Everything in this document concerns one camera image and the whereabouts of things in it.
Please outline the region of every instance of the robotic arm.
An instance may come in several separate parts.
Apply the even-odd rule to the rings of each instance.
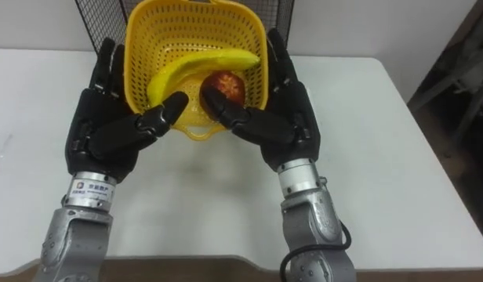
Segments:
[[[188,103],[173,93],[133,114],[122,87],[123,46],[104,40],[89,87],[74,113],[65,156],[71,184],[42,245],[34,282],[97,282],[107,252],[115,187],[133,170],[139,150],[162,137]]]
[[[283,233],[290,248],[281,263],[281,280],[356,281],[345,252],[351,244],[350,233],[338,219],[326,179],[314,164],[320,132],[313,108],[280,34],[271,30],[267,38],[270,97],[266,110],[243,108],[215,88],[200,94],[201,105],[236,136],[260,145],[263,159],[278,173],[285,198],[281,203]]]
[[[306,89],[278,32],[272,30],[267,37],[270,98],[266,110],[243,108],[216,89],[200,93],[202,106],[236,136],[259,145],[263,159],[278,173],[285,198],[283,230],[290,249],[281,263],[281,280],[356,281],[345,252],[350,234],[338,219],[326,180],[314,164],[320,132]],[[139,150],[166,134],[188,103],[184,93],[176,92],[162,105],[132,114],[122,87],[124,49],[120,45],[114,51],[114,47],[112,40],[103,42],[89,87],[74,113],[65,150],[73,178],[62,208],[53,213],[34,282],[98,281],[116,185],[133,170]]]

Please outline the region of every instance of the basket handle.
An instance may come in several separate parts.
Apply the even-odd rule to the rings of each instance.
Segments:
[[[226,130],[222,125],[216,125],[206,133],[196,134],[193,133],[186,125],[174,125],[173,128],[184,132],[187,137],[193,139],[194,141],[205,141],[210,138],[214,133]]]

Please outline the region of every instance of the black cable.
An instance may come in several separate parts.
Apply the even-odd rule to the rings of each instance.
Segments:
[[[348,228],[341,222],[341,229],[343,230],[344,236],[346,237],[346,242],[341,245],[332,245],[332,244],[313,244],[307,245],[301,248],[297,248],[291,252],[289,252],[281,261],[280,264],[280,280],[281,282],[287,282],[287,277],[285,276],[285,270],[287,265],[289,264],[290,260],[292,260],[297,255],[305,253],[307,251],[344,251],[351,246],[351,234]]]

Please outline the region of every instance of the yellow basket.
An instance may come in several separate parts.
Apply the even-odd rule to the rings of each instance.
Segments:
[[[261,59],[259,66],[235,72],[245,82],[245,106],[263,109],[267,102],[267,45],[259,17],[244,5],[225,0],[146,0],[130,15],[125,40],[125,95],[135,113],[149,108],[147,85],[161,67],[191,52],[238,48]],[[200,85],[208,73],[184,80],[175,91],[189,104],[174,128],[194,140],[206,140],[225,128],[200,107]]]

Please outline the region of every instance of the metal rack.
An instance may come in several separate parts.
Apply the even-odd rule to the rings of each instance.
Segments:
[[[295,0],[235,0],[254,11],[266,30],[276,27],[287,42]],[[132,10],[142,0],[75,0],[95,52],[104,38],[118,44],[125,41],[125,29]]]

